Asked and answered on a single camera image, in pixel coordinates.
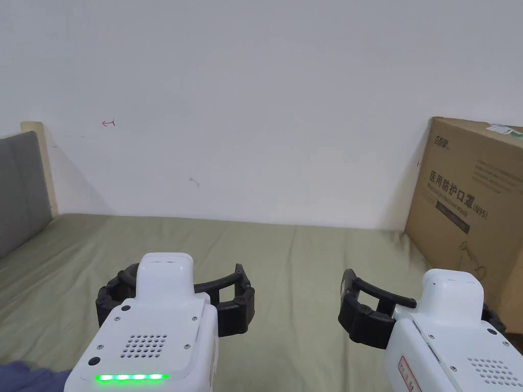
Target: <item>bed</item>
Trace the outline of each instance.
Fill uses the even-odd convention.
[[[0,140],[0,180],[21,183],[16,192],[25,198],[24,208],[17,210],[9,203],[18,205],[20,195],[6,196],[13,187],[2,187],[0,363],[72,368],[98,330],[98,289],[147,252],[175,251],[194,258],[195,283],[225,276],[242,263],[256,290],[249,331],[220,340],[215,391],[390,391],[383,352],[351,342],[337,322],[339,287],[343,271],[353,268],[377,286],[420,297],[427,265],[405,234],[57,215],[43,127],[30,123],[25,128],[16,142]],[[17,179],[10,180],[7,167],[16,170]],[[24,178],[24,172],[32,174]],[[44,202],[32,200],[35,196]],[[7,235],[17,222],[13,210],[25,217],[19,220],[26,228],[17,227],[14,237]],[[360,298],[376,304],[365,294]]]

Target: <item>black button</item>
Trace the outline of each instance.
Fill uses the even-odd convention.
[[[93,365],[97,365],[98,362],[100,362],[100,357],[99,356],[94,356],[92,357],[89,362],[87,362],[90,366],[93,366]]]

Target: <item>green led light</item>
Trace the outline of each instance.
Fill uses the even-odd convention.
[[[169,378],[168,374],[100,374],[95,377],[98,381],[129,381],[129,380],[160,380]]]

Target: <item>gray headboard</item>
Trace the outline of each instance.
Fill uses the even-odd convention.
[[[52,215],[37,133],[0,139],[0,258],[40,232]]]

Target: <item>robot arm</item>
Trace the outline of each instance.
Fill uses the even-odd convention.
[[[201,284],[185,253],[148,253],[99,291],[100,329],[73,368],[64,392],[212,392],[218,337],[245,333],[254,289],[240,264]],[[235,298],[219,291],[234,285]]]
[[[379,300],[376,310],[358,302],[360,291]],[[346,270],[338,320],[352,341],[385,350],[395,392],[523,390],[523,357],[483,304],[481,284],[466,272],[428,271],[417,302]]]

